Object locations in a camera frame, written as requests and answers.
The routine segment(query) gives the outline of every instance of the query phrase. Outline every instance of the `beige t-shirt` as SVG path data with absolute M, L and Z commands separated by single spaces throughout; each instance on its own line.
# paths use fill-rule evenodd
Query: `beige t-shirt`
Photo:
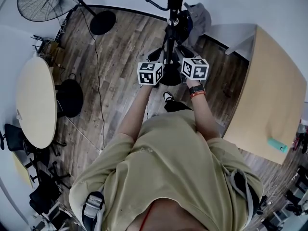
M 159 198 L 169 198 L 209 231 L 238 231 L 247 221 L 246 201 L 226 181 L 222 165 L 241 169 L 258 197 L 260 180 L 245 164 L 235 144 L 205 141 L 194 114 L 182 110 L 152 117 L 139 137 L 116 135 L 93 164 L 78 176 L 69 201 L 81 221 L 90 192 L 104 184 L 106 211 L 102 230 L 125 231 L 137 215 Z

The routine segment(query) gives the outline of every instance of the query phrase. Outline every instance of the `black shoe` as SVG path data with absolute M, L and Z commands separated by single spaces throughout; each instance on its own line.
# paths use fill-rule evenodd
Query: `black shoe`
M 169 91 L 164 91 L 163 98 L 164 98 L 165 102 L 174 101 L 173 96 Z

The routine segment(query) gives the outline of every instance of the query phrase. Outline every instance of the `fan base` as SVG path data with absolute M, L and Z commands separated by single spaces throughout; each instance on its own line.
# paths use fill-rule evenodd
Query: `fan base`
M 90 23 L 90 31 L 94 35 L 102 35 L 110 31 L 116 23 L 116 15 L 111 11 L 98 13 Z

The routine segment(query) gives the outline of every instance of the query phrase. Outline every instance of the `wristwatch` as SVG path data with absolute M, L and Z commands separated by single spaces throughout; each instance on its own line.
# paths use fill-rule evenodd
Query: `wristwatch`
M 194 86 L 194 87 L 191 87 L 189 88 L 189 94 L 194 94 L 196 92 L 199 92 L 199 91 L 204 91 L 204 86 L 203 85 L 198 85 L 198 86 Z

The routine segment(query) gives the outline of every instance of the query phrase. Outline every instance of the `round table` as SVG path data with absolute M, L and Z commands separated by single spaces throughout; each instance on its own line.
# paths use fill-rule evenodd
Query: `round table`
M 25 64 L 16 92 L 17 118 L 26 138 L 37 148 L 48 147 L 56 129 L 57 100 L 45 60 L 33 57 Z

